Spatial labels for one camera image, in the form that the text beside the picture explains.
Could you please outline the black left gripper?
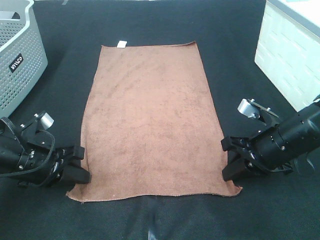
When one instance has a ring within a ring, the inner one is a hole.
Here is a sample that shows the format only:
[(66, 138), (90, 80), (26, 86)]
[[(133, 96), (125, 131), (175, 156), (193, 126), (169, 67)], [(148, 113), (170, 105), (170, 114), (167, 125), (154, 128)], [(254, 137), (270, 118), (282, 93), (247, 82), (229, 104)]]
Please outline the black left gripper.
[(50, 187), (56, 183), (88, 184), (91, 174), (82, 167), (75, 166), (73, 160), (83, 160), (85, 148), (68, 146), (56, 148), (52, 134), (41, 134), (31, 144), (31, 153), (26, 165), (14, 178), (21, 188)]

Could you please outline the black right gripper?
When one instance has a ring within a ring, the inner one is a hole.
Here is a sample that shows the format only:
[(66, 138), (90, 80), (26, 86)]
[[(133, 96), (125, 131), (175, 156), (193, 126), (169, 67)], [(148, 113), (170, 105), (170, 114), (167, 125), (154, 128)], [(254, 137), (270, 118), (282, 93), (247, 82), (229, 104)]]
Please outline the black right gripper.
[(253, 137), (226, 136), (221, 141), (222, 150), (237, 151), (222, 170), (224, 181), (247, 178), (250, 175), (293, 172), (293, 132), (283, 127), (271, 127)]

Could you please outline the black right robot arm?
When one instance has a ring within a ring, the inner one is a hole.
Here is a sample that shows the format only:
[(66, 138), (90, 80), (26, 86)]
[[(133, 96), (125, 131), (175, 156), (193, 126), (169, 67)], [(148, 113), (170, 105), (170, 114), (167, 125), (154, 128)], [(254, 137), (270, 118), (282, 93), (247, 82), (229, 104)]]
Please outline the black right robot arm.
[(222, 170), (226, 182), (278, 172), (289, 174), (297, 169), (298, 157), (320, 146), (318, 98), (285, 120), (254, 99), (242, 99), (237, 110), (263, 123), (266, 129), (251, 137), (226, 136), (221, 140), (227, 152), (227, 165)]

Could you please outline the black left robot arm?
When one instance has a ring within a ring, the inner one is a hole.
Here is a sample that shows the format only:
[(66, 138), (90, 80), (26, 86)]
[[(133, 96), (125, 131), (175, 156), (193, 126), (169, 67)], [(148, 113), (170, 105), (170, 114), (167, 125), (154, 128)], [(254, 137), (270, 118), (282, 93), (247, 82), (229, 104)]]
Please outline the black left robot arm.
[(91, 174), (79, 165), (85, 149), (79, 145), (56, 147), (48, 131), (54, 120), (35, 114), (27, 123), (15, 126), (0, 119), (0, 176), (18, 181), (20, 187), (50, 187), (55, 184), (88, 184)]

